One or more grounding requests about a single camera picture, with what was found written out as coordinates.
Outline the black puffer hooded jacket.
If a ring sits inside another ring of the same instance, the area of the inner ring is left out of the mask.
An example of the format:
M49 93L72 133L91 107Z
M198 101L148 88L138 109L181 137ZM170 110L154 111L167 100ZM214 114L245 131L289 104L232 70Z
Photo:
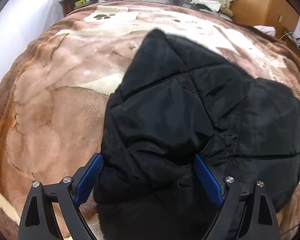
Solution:
M147 34L106 107L94 188L105 239L201 239L217 206L193 169L265 183L275 210L300 180L300 101L183 37Z

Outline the brown plush dog blanket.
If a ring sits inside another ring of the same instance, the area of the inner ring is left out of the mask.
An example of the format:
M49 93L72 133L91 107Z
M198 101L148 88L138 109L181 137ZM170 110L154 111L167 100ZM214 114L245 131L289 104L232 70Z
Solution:
M151 2L77 9L32 41L1 80L0 239L17 238L34 181L57 183L100 149L108 97L155 28L278 81L300 100L300 60L253 27Z

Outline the pink white cloth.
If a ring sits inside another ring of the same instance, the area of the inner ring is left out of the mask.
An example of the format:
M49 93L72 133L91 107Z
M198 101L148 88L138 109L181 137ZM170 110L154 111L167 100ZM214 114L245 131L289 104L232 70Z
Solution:
M267 26L267 25L255 25L255 29L259 30L260 32L275 37L276 36L276 29L273 26Z

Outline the wooden wardrobe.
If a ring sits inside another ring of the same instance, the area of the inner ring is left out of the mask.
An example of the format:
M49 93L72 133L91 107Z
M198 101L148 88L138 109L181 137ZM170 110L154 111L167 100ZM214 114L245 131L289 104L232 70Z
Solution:
M236 0L230 9L235 23L272 26L277 37L285 30L294 31L299 21L298 13L286 0Z

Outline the brown teddy bear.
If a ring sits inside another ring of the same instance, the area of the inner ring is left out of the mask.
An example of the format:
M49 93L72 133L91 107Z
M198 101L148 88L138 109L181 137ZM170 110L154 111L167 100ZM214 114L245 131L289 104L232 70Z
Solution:
M227 7L220 7L219 12L230 18L232 18L234 15L233 11Z

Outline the black box with papers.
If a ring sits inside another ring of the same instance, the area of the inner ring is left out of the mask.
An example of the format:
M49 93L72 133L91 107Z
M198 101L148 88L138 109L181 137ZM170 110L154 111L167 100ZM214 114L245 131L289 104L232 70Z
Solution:
M186 0L169 0L171 5L176 5L183 8L193 9L200 12L205 12L216 16L217 18L222 18L227 21L233 21L232 18L219 12L220 7L225 7L221 3L212 0L200 0L198 2L189 2Z

